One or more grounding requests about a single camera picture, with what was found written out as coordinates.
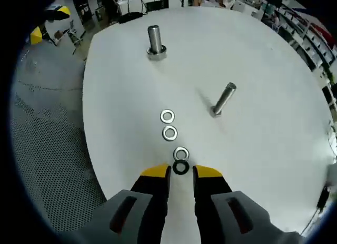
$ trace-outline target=black rubber washer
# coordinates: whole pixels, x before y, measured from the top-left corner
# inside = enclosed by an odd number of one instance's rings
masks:
[[[179,171],[177,169],[177,165],[178,164],[183,164],[185,166],[185,169],[183,171]],[[172,166],[172,169],[173,169],[173,172],[176,173],[176,174],[179,174],[179,175],[183,175],[183,174],[186,174],[189,169],[190,169],[190,165],[187,161],[185,160],[177,160],[173,163],[173,166]]]

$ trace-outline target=white table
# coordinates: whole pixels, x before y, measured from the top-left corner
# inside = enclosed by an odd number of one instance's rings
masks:
[[[118,4],[121,8],[122,15],[125,15],[128,11],[145,13],[146,3],[153,2],[153,1],[159,1],[159,0],[128,0],[128,8],[127,8],[127,0],[120,0],[118,1]],[[181,0],[168,0],[168,5],[169,5],[169,8],[179,8],[181,7]],[[186,7],[188,6],[188,0],[184,0],[184,6]]]
[[[147,27],[158,24],[167,58],[149,61]],[[214,119],[209,108],[228,82],[237,90]],[[162,138],[163,109],[177,139]],[[285,231],[302,231],[333,161],[331,114],[296,51],[251,16],[186,7],[151,12],[96,34],[86,63],[83,116],[88,151],[107,199],[140,173],[173,163],[177,146],[223,173]],[[200,243],[192,171],[172,173],[162,243]]]

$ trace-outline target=yellow object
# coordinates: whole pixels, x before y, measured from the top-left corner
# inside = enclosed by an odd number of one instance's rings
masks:
[[[70,16],[70,10],[68,9],[68,7],[66,6],[62,6],[61,8],[59,8],[57,11],[62,11],[63,13],[67,14]]]
[[[169,165],[167,163],[146,169],[141,175],[147,177],[165,177],[166,170]]]
[[[222,174],[212,168],[200,166],[200,165],[195,165],[197,171],[198,171],[198,177],[223,177]]]
[[[42,33],[39,27],[35,28],[31,33],[31,44],[35,45],[42,41]]]

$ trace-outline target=o-ring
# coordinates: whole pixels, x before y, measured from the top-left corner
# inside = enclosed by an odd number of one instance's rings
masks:
[[[182,159],[179,159],[178,158],[178,152],[180,152],[180,151],[183,151],[184,153],[185,153],[185,157],[184,158],[182,158]],[[173,158],[174,158],[174,160],[175,161],[177,161],[177,160],[184,160],[184,161],[187,161],[188,159],[189,159],[189,157],[190,157],[190,153],[189,153],[189,151],[186,149],[186,148],[184,148],[184,147],[177,147],[175,150],[174,150],[174,152],[173,152]]]
[[[171,115],[170,119],[164,119],[164,115],[169,113]],[[162,113],[160,114],[160,120],[165,123],[165,124],[171,124],[174,120],[174,112],[171,110],[163,110]]]
[[[173,131],[173,136],[172,137],[169,137],[169,136],[166,135],[166,132],[168,130],[172,130]],[[165,140],[167,140],[167,141],[173,141],[173,140],[175,140],[177,138],[178,131],[177,131],[177,129],[174,126],[167,125],[167,126],[164,127],[162,134],[163,134],[163,138]]]
[[[179,171],[177,169],[177,165],[178,164],[183,164],[185,166],[185,169],[183,171]],[[177,160],[173,163],[173,166],[172,166],[172,169],[173,169],[173,172],[176,173],[176,174],[179,174],[179,175],[183,175],[183,174],[186,174],[189,169],[190,169],[190,165],[187,161],[185,160]]]

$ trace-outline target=person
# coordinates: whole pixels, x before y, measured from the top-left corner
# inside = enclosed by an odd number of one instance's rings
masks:
[[[280,19],[278,18],[278,16],[274,13],[272,16],[272,29],[276,32],[279,31],[279,27],[280,27]]]
[[[102,0],[102,5],[105,7],[108,23],[110,24],[113,19],[119,16],[118,4],[116,0]]]

